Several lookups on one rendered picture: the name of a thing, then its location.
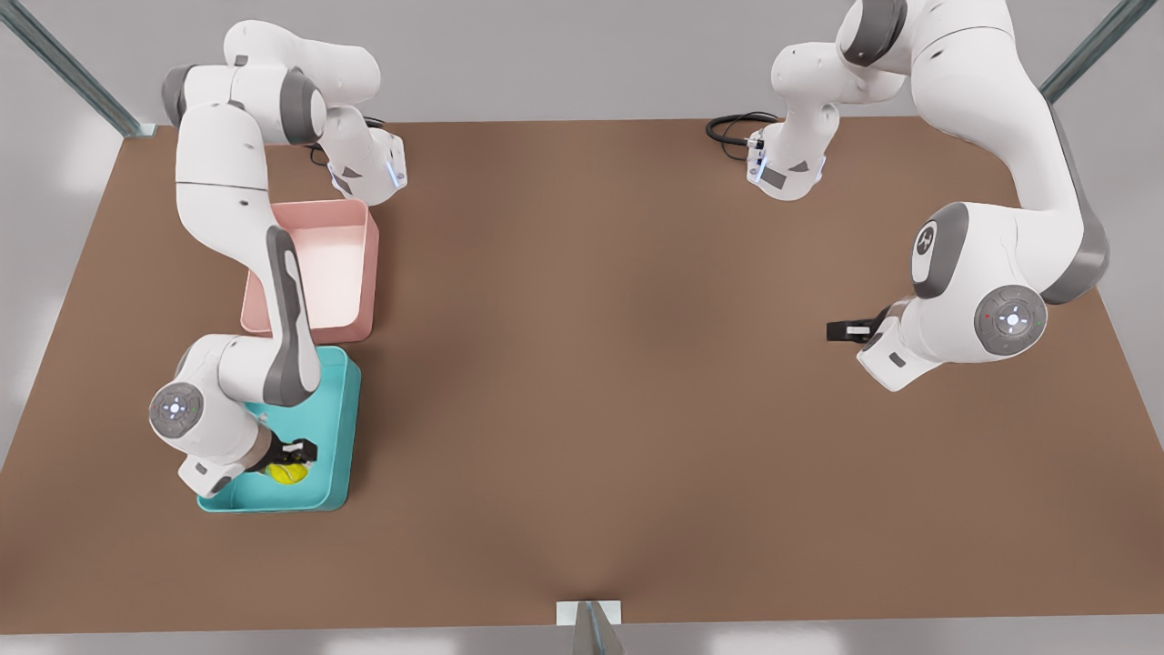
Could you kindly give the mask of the teal plastic tray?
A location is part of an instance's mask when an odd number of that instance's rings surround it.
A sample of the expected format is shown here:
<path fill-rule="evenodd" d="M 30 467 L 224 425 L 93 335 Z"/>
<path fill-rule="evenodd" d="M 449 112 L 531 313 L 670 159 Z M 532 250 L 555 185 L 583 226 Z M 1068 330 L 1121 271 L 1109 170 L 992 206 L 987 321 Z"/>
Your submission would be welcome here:
<path fill-rule="evenodd" d="M 304 437 L 317 446 L 315 464 L 305 479 L 283 485 L 263 474 L 241 474 L 198 506 L 210 513 L 288 513 L 288 511 L 340 510 L 348 493 L 361 370 L 345 349 L 317 347 L 321 380 L 315 394 L 292 408 L 246 403 L 254 417 L 284 442 Z"/>

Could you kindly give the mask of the pink plastic tray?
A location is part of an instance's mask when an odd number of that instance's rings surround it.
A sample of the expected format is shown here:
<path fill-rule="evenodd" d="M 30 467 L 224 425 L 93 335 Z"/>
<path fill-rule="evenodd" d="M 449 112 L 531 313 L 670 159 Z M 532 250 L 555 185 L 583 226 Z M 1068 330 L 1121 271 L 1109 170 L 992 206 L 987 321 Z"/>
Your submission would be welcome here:
<path fill-rule="evenodd" d="M 372 332 L 379 232 L 357 199 L 274 204 L 294 240 L 305 307 L 318 346 L 341 346 Z"/>

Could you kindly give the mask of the silver frame post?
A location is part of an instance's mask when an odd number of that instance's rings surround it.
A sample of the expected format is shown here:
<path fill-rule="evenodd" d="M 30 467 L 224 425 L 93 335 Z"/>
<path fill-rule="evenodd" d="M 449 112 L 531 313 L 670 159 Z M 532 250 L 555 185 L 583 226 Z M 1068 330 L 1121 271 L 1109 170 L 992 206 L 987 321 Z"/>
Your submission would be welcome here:
<path fill-rule="evenodd" d="M 149 138 L 156 133 L 156 124 L 141 123 L 137 118 L 125 108 L 125 105 L 112 95 L 112 93 L 95 80 L 95 76 L 83 66 L 70 54 L 69 49 L 61 45 L 54 34 L 41 24 L 38 17 L 17 0 L 0 0 L 0 22 L 17 40 L 24 43 L 33 54 L 38 55 L 41 60 L 47 63 L 55 74 L 66 83 L 85 104 L 95 111 L 95 114 L 111 124 L 123 138 Z"/>
<path fill-rule="evenodd" d="M 615 627 L 622 625 L 620 600 L 569 600 L 556 604 L 558 626 L 572 626 L 572 655 L 627 655 Z"/>
<path fill-rule="evenodd" d="M 1119 0 L 1072 54 L 1039 84 L 1039 94 L 1048 104 L 1057 104 L 1158 2 L 1159 0 Z"/>

